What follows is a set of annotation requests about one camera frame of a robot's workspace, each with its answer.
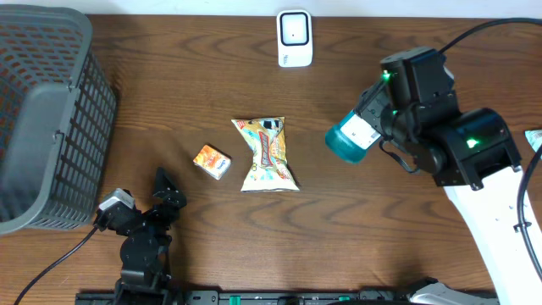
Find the green led light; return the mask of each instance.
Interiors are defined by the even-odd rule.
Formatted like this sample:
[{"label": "green led light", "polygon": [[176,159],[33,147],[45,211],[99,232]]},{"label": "green led light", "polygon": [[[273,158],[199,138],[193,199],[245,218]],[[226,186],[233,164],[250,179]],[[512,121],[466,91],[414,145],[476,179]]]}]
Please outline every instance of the green led light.
[{"label": "green led light", "polygon": [[391,74],[388,72],[388,70],[384,70],[384,73],[382,74],[382,79],[384,81],[388,81],[391,78]]},{"label": "green led light", "polygon": [[473,147],[477,146],[479,143],[480,143],[480,141],[478,141],[476,139],[468,139],[467,140],[468,148],[473,148]]}]

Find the plastic snack package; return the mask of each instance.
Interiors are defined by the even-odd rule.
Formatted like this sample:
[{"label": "plastic snack package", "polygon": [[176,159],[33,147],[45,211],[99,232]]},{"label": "plastic snack package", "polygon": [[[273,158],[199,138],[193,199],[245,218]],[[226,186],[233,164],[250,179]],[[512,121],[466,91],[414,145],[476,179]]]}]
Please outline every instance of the plastic snack package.
[{"label": "plastic snack package", "polygon": [[286,166],[285,118],[231,121],[254,152],[241,191],[299,191]]},{"label": "plastic snack package", "polygon": [[536,152],[542,145],[542,130],[529,130],[525,131],[525,137],[527,137],[528,143]]},{"label": "plastic snack package", "polygon": [[230,158],[206,145],[194,158],[194,164],[204,169],[214,179],[220,180],[231,165]]}]

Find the white plastic part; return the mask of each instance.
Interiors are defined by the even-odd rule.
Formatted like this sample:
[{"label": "white plastic part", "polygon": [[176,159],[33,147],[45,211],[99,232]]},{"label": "white plastic part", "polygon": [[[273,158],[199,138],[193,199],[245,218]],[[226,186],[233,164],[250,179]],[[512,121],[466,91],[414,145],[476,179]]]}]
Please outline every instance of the white plastic part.
[{"label": "white plastic part", "polygon": [[[517,192],[522,177],[522,170],[514,172],[509,167],[484,178],[484,188],[479,191],[473,191],[470,186],[444,188],[476,241],[500,305],[535,304],[539,302],[536,291],[542,291],[542,281],[528,255],[522,234],[514,230]],[[541,259],[542,232],[527,195],[523,204],[525,219],[531,223],[528,234]]]},{"label": "white plastic part", "polygon": [[285,10],[277,16],[279,66],[305,67],[312,62],[311,15],[302,9]]},{"label": "white plastic part", "polygon": [[454,291],[442,283],[427,285],[410,297],[410,302],[432,305],[499,305],[496,298],[482,298]]}]

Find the white panel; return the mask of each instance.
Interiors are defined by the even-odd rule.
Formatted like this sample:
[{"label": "white panel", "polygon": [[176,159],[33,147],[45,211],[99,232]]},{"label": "white panel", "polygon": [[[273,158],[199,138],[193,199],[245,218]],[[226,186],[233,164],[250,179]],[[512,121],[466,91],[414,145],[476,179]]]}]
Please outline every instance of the white panel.
[{"label": "white panel", "polygon": [[536,17],[540,0],[0,0],[75,8],[86,14],[200,14],[275,16],[303,8],[312,16]]}]

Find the tabletop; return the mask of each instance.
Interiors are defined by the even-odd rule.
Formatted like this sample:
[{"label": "tabletop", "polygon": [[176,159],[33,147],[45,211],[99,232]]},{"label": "tabletop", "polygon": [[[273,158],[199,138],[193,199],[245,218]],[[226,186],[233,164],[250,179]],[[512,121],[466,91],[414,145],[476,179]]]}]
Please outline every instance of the tabletop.
[{"label": "tabletop", "polygon": [[[379,77],[379,61],[415,46],[442,47],[482,20],[313,18],[305,68],[277,64],[275,18],[92,15],[92,51],[119,95],[100,198],[128,189],[152,204],[158,166],[188,205],[171,230],[175,279],[223,290],[357,290],[432,276],[455,289],[492,290],[470,232],[429,175],[409,175],[378,148],[358,165],[337,158],[325,132]],[[490,107],[509,125],[523,166],[523,132],[540,127],[542,35],[504,25],[453,47],[462,111]],[[230,122],[284,116],[299,192],[241,193],[252,152]],[[192,159],[205,144],[232,157],[215,180]],[[529,189],[542,215],[538,171]],[[91,229],[21,230],[0,237],[0,303]],[[113,289],[124,237],[95,234],[41,279],[23,303],[69,304]]]}]

